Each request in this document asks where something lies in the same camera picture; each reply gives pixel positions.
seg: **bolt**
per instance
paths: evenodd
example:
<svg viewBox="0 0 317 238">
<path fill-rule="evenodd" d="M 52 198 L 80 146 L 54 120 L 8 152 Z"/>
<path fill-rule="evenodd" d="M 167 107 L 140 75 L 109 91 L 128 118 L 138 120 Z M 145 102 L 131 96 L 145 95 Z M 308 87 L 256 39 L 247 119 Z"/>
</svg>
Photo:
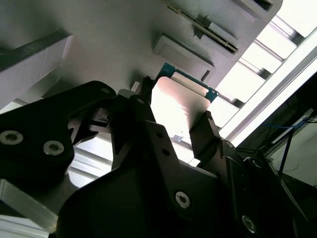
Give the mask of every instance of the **bolt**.
<svg viewBox="0 0 317 238">
<path fill-rule="evenodd" d="M 252 234 L 255 234 L 257 232 L 256 225 L 249 217 L 242 216 L 242 222 L 249 232 L 251 232 Z"/>
<path fill-rule="evenodd" d="M 230 149 L 232 149 L 234 147 L 229 141 L 226 141 L 226 144 L 227 144 L 227 146 L 229 146 Z"/>
<path fill-rule="evenodd" d="M 144 101 L 141 98 L 138 98 L 138 102 L 144 104 Z"/>
<path fill-rule="evenodd" d="M 102 88 L 101 91 L 103 91 L 104 93 L 110 93 L 110 90 L 107 88 Z"/>
<path fill-rule="evenodd" d="M 44 144 L 43 151 L 47 155 L 60 155 L 64 151 L 64 146 L 59 141 L 50 140 Z"/>
<path fill-rule="evenodd" d="M 176 193 L 175 198 L 176 198 L 177 203 L 182 208 L 186 209 L 186 208 L 188 208 L 190 206 L 189 197 L 185 193 L 179 191 L 179 192 Z"/>
<path fill-rule="evenodd" d="M 4 145 L 17 145 L 23 141 L 23 135 L 15 130 L 6 130 L 0 134 L 0 142 Z"/>
</svg>

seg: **light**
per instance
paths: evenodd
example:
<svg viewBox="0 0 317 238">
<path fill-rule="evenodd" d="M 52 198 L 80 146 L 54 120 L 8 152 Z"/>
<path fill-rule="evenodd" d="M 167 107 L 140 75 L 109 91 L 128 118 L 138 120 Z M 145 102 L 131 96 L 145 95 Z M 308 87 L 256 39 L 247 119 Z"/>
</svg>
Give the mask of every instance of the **light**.
<svg viewBox="0 0 317 238">
<path fill-rule="evenodd" d="M 280 60 L 265 51 L 256 43 L 252 43 L 250 45 L 250 47 L 242 55 L 242 58 L 254 65 L 256 68 L 265 68 L 270 73 L 274 73 L 282 64 Z"/>
<path fill-rule="evenodd" d="M 239 112 L 220 130 L 220 135 L 231 142 L 237 135 L 234 145 L 238 145 L 243 141 L 250 133 L 259 126 L 274 110 L 278 108 L 283 102 L 282 98 L 275 98 L 272 94 L 272 98 L 268 101 L 267 96 L 276 88 L 282 88 L 286 90 L 289 84 L 296 77 L 297 84 L 292 84 L 297 89 L 304 82 L 308 80 L 308 75 L 313 73 L 304 73 L 298 71 L 298 65 L 305 65 L 312 59 L 305 59 L 312 51 L 317 51 L 317 31 L 315 30 L 283 63 L 283 65 L 273 74 L 266 83 L 252 96 L 252 98 L 243 106 Z M 288 82 L 288 84 L 280 85 L 282 81 Z M 289 97 L 294 91 L 285 91 L 284 97 Z M 267 105 L 272 101 L 275 101 L 267 108 Z"/>
<path fill-rule="evenodd" d="M 211 112 L 214 123 L 219 127 L 223 127 L 238 110 L 239 109 L 237 107 L 226 102 L 220 97 L 216 97 L 208 108 L 208 111 Z"/>
<path fill-rule="evenodd" d="M 296 49 L 296 45 L 282 36 L 270 25 L 259 34 L 257 40 L 281 58 L 286 59 Z"/>
<path fill-rule="evenodd" d="M 263 83 L 264 80 L 260 76 L 242 64 L 236 63 L 216 90 L 245 103 Z"/>
<path fill-rule="evenodd" d="M 317 27 L 316 7 L 315 0 L 284 0 L 277 15 L 307 37 Z"/>
<path fill-rule="evenodd" d="M 243 131 L 241 131 L 231 143 L 238 146 L 247 138 L 261 123 L 268 118 L 279 106 L 282 105 L 297 89 L 299 89 L 317 71 L 317 59 L 314 60 L 296 79 L 291 82 L 264 110 L 258 114 Z"/>
</svg>

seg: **black cable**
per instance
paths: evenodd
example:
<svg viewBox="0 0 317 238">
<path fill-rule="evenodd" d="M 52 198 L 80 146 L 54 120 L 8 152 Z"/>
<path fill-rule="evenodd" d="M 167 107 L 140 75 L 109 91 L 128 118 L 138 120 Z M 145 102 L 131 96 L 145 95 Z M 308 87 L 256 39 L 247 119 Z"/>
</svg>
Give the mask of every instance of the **black cable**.
<svg viewBox="0 0 317 238">
<path fill-rule="evenodd" d="M 261 146 L 264 144 L 264 142 L 266 141 L 266 139 L 268 138 L 268 136 L 269 136 L 269 134 L 270 134 L 270 132 L 271 132 L 271 129 L 272 129 L 272 127 L 270 126 L 269 127 L 269 129 L 268 129 L 268 132 L 267 132 L 267 134 L 266 134 L 266 136 L 265 136 L 265 138 L 264 138 L 264 140 L 261 142 L 261 144 L 257 147 L 257 151 L 261 148 Z"/>
</svg>

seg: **white panel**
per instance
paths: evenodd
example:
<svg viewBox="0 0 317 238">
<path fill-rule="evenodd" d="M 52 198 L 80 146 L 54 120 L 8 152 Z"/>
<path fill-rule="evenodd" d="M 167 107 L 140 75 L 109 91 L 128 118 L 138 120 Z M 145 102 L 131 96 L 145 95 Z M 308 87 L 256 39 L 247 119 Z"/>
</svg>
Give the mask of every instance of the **white panel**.
<svg viewBox="0 0 317 238">
<path fill-rule="evenodd" d="M 113 161 L 112 144 L 106 140 L 95 137 L 94 139 L 77 145 L 77 147 Z"/>
<path fill-rule="evenodd" d="M 248 99 L 262 86 L 264 80 L 242 64 L 237 63 L 225 76 L 216 90 L 230 97 L 247 102 Z"/>
<path fill-rule="evenodd" d="M 11 102 L 0 110 L 0 114 L 12 111 L 12 110 L 17 109 L 19 107 L 21 107 L 20 104 L 18 104 L 16 102 Z"/>
<path fill-rule="evenodd" d="M 277 15 L 307 37 L 317 27 L 316 8 L 315 0 L 284 0 Z"/>
<path fill-rule="evenodd" d="M 282 64 L 281 61 L 255 43 L 250 45 L 250 47 L 242 55 L 242 58 L 254 65 L 256 68 L 265 68 L 270 73 L 274 73 Z"/>
<path fill-rule="evenodd" d="M 214 123 L 219 127 L 223 127 L 238 110 L 238 108 L 224 101 L 220 97 L 216 97 L 208 108 L 208 111 L 211 112 Z"/>
<path fill-rule="evenodd" d="M 69 178 L 73 185 L 76 187 L 83 187 L 92 181 L 94 181 L 92 178 L 85 177 L 83 175 L 77 174 L 75 172 L 69 171 Z"/>
<path fill-rule="evenodd" d="M 295 44 L 279 34 L 271 26 L 264 28 L 257 40 L 283 59 L 287 58 L 296 49 Z"/>
<path fill-rule="evenodd" d="M 172 143 L 172 144 L 179 160 L 184 161 L 186 163 L 192 160 L 192 158 L 194 157 L 193 151 L 188 150 L 176 143 Z"/>
</svg>

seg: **mechanical part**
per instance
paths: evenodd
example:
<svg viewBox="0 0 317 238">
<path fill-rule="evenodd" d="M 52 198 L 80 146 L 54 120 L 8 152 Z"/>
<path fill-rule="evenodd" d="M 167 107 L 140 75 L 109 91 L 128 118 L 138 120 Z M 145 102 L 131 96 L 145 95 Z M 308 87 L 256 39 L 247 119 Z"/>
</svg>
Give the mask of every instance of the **mechanical part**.
<svg viewBox="0 0 317 238">
<path fill-rule="evenodd" d="M 66 57 L 71 38 L 57 31 L 1 54 L 0 109 L 53 71 Z"/>
<path fill-rule="evenodd" d="M 179 191 L 176 193 L 175 198 L 182 208 L 186 209 L 190 206 L 190 199 L 185 193 Z"/>
<path fill-rule="evenodd" d="M 242 222 L 249 232 L 251 232 L 252 234 L 257 233 L 256 225 L 253 223 L 253 221 L 249 217 L 242 216 Z"/>
<path fill-rule="evenodd" d="M 1 131 L 18 125 L 25 138 L 19 149 L 0 144 L 0 189 L 13 188 L 16 194 L 0 192 L 2 201 L 50 232 L 58 214 L 56 238 L 162 237 L 171 232 L 185 238 L 248 237 L 250 232 L 294 237 L 294 231 L 300 238 L 316 237 L 267 160 L 257 158 L 261 170 L 252 158 L 243 161 L 220 138 L 210 113 L 190 130 L 201 161 L 193 168 L 177 159 L 166 129 L 156 123 L 150 104 L 140 100 L 147 99 L 116 96 L 107 85 L 90 82 L 0 115 Z M 63 104 L 58 115 L 51 110 L 56 104 Z M 73 145 L 100 131 L 111 133 L 112 171 L 73 193 L 73 187 L 62 186 Z M 42 150 L 58 157 L 45 159 Z M 39 211 L 52 216 L 41 220 Z"/>
<path fill-rule="evenodd" d="M 176 12 L 177 14 L 181 15 L 182 17 L 189 20 L 195 27 L 197 27 L 199 30 L 201 30 L 204 34 L 206 34 L 208 37 L 213 39 L 215 42 L 220 44 L 222 47 L 224 47 L 226 50 L 231 52 L 232 54 L 235 54 L 238 52 L 238 48 L 233 45 L 231 42 L 229 42 L 227 39 L 223 38 L 222 36 L 218 35 L 217 33 L 213 32 L 211 29 L 204 26 L 202 23 L 197 21 L 196 19 L 192 18 L 189 14 L 185 13 L 184 11 L 178 9 L 176 6 L 172 5 L 167 0 L 161 0 L 162 3 L 166 4 L 166 6 L 171 9 L 172 11 Z"/>
<path fill-rule="evenodd" d="M 6 130 L 0 134 L 0 142 L 4 145 L 17 145 L 23 141 L 23 135 L 15 130 Z"/>
<path fill-rule="evenodd" d="M 60 155 L 64 151 L 64 146 L 59 141 L 50 140 L 44 144 L 43 151 L 47 155 Z"/>
<path fill-rule="evenodd" d="M 229 146 L 230 149 L 234 148 L 234 146 L 229 141 L 226 141 L 226 145 Z"/>
<path fill-rule="evenodd" d="M 48 232 L 56 231 L 58 215 L 4 179 L 0 179 L 0 200 Z"/>
</svg>

